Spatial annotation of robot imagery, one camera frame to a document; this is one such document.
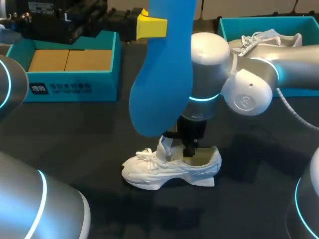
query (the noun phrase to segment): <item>blue light ring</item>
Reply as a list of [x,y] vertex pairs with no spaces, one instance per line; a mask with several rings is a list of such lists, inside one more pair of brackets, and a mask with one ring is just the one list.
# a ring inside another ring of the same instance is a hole
[[314,236],[314,238],[319,239],[319,237],[310,229],[310,227],[309,227],[309,226],[307,225],[307,223],[305,222],[303,216],[302,216],[301,213],[300,213],[299,207],[298,207],[298,202],[297,202],[297,189],[298,189],[300,180],[301,180],[301,179],[299,179],[299,181],[298,181],[298,183],[297,183],[297,186],[296,186],[296,190],[295,190],[295,204],[296,204],[296,209],[297,209],[297,212],[298,212],[298,215],[299,215],[301,221],[303,222],[303,224],[305,225],[305,227],[307,228],[307,230],[311,233],[311,235]]
[[46,179],[44,174],[39,171],[40,175],[41,175],[41,179],[42,179],[42,198],[41,198],[41,203],[40,203],[40,207],[38,210],[38,213],[36,214],[36,217],[33,221],[33,224],[29,230],[29,232],[27,233],[27,235],[25,236],[24,239],[31,239],[31,237],[33,236],[37,226],[39,225],[40,219],[42,217],[43,211],[44,211],[44,207],[45,207],[45,202],[46,202],[46,196],[47,196],[47,183],[46,183]]
[[212,101],[213,99],[217,98],[218,96],[219,96],[219,94],[217,94],[214,97],[207,98],[207,99],[198,99],[198,98],[194,98],[194,97],[189,97],[189,99],[192,100],[192,101],[207,102],[207,101]]
[[10,76],[10,73],[9,73],[9,70],[8,68],[6,67],[6,65],[3,63],[3,61],[0,60],[0,64],[3,66],[7,76],[8,76],[8,93],[5,97],[5,100],[3,101],[3,103],[0,105],[0,109],[6,104],[6,102],[8,101],[9,99],[9,96],[11,94],[11,76]]
[[254,60],[260,60],[260,61],[263,61],[267,64],[269,64],[272,68],[274,68],[274,70],[276,71],[276,74],[277,74],[277,82],[279,81],[279,72],[278,72],[278,69],[275,67],[275,65],[270,62],[269,60],[266,60],[264,58],[260,58],[260,57],[251,57],[250,59],[254,59]]

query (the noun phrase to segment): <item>shoe opening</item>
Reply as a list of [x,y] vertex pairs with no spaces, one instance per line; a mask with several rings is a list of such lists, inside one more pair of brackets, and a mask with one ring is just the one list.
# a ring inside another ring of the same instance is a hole
[[196,150],[194,157],[185,157],[183,162],[192,167],[205,166],[210,163],[217,148],[199,148]]

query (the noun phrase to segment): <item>shoe tongue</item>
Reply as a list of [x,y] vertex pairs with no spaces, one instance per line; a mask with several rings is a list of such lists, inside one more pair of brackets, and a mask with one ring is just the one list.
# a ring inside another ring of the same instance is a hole
[[256,37],[260,38],[260,39],[267,39],[267,38],[272,38],[275,36],[280,36],[279,33],[277,33],[274,29],[270,29],[268,31],[264,31],[261,32],[259,34],[256,35]]
[[156,151],[156,158],[159,161],[166,162],[166,157],[170,156],[170,148],[173,139],[162,136],[159,140],[158,149]]

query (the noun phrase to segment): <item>yellow clip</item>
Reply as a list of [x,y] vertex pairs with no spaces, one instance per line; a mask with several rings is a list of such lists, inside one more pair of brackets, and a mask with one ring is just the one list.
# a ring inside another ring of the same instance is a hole
[[143,9],[138,16],[136,28],[136,40],[140,38],[166,37],[167,20],[149,17],[149,13]]

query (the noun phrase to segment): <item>cable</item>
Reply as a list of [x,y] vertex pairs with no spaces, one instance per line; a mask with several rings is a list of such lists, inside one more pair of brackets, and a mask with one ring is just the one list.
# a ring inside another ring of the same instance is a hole
[[297,112],[290,106],[290,104],[287,102],[286,98],[284,97],[283,93],[281,92],[281,90],[279,88],[276,89],[280,99],[283,101],[283,103],[285,104],[285,106],[288,108],[288,110],[293,114],[293,116],[302,124],[304,124],[305,126],[307,126],[310,129],[319,131],[319,127],[312,125],[311,123],[307,122],[306,120],[304,120],[299,114],[297,114]]

